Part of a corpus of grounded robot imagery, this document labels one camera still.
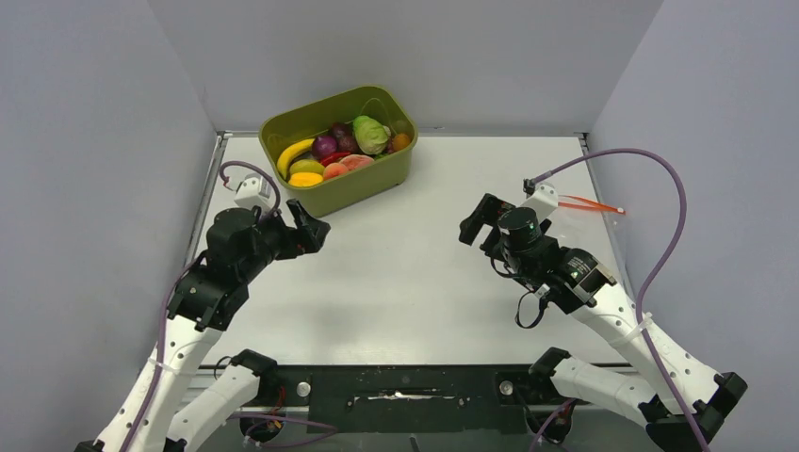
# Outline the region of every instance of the green plastic bin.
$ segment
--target green plastic bin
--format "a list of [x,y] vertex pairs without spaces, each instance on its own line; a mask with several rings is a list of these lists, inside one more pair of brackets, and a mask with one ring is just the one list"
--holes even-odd
[[274,174],[278,174],[275,162],[285,148],[302,139],[325,135],[334,122],[352,122],[359,115],[370,116],[387,125],[391,128],[392,135],[407,134],[411,138],[411,144],[370,165],[316,186],[290,186],[278,175],[276,179],[290,197],[300,201],[314,217],[322,217],[401,184],[408,177],[411,168],[411,150],[418,137],[416,125],[387,90],[368,86],[301,106],[278,115],[261,126],[261,146],[267,153]]

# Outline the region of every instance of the peach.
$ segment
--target peach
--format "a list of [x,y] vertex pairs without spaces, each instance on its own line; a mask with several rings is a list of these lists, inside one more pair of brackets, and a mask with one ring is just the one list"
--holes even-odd
[[324,180],[326,181],[328,179],[333,179],[335,176],[340,176],[349,170],[350,169],[347,168],[346,165],[342,165],[341,163],[338,162],[333,162],[327,167],[325,167],[325,171],[324,173],[322,173],[322,177],[324,177]]
[[374,158],[368,155],[347,155],[346,157],[342,158],[340,164],[347,167],[350,171],[355,170],[356,168],[364,167],[370,163],[374,162]]

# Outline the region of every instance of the cable tie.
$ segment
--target cable tie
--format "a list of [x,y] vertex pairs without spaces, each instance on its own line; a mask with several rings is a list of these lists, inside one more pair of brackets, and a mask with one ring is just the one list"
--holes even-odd
[[181,371],[180,371],[180,369],[175,369],[174,367],[168,366],[168,365],[166,365],[166,364],[164,364],[164,363],[160,363],[159,361],[157,361],[157,360],[154,360],[153,358],[147,358],[147,361],[149,361],[149,362],[150,362],[150,364],[152,364],[152,365],[156,365],[156,366],[158,366],[158,367],[160,367],[160,368],[164,369],[165,371],[167,371],[167,372],[170,372],[171,374],[174,374],[174,375],[176,375],[176,376],[180,376],[180,375],[192,375],[192,374],[190,374],[190,373],[188,373],[188,372],[181,372]]
[[608,345],[613,348],[619,348],[629,344],[632,340],[640,336],[649,325],[652,324],[652,313],[644,314],[644,320],[641,321],[632,331],[625,334],[623,337],[608,341]]

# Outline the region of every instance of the white table surface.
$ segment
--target white table surface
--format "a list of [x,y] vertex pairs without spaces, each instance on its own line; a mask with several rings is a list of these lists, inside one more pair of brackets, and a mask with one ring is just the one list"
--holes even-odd
[[[204,363],[243,348],[281,364],[533,363],[550,347],[592,363],[624,361],[554,305],[537,328],[516,327],[524,290],[495,275],[478,249],[488,228],[471,248],[458,241],[460,221],[483,193],[521,203],[522,180],[580,156],[577,138],[422,136],[413,152],[402,185],[323,218],[332,230],[320,253],[263,270]],[[230,138],[222,160],[271,173],[257,137]],[[561,194],[595,200],[584,164],[549,181]],[[198,251],[214,215],[233,206],[217,179]],[[284,218],[293,224],[287,209]],[[618,276],[599,214],[558,209],[550,218],[562,245],[589,251]],[[523,321],[535,315],[531,299]]]

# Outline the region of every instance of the red pepper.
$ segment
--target red pepper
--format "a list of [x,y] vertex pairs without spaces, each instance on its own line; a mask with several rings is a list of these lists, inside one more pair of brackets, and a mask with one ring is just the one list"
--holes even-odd
[[350,155],[350,153],[331,153],[330,155],[326,156],[325,158],[321,159],[319,163],[322,164],[323,167],[330,165],[331,163],[337,162],[342,158]]

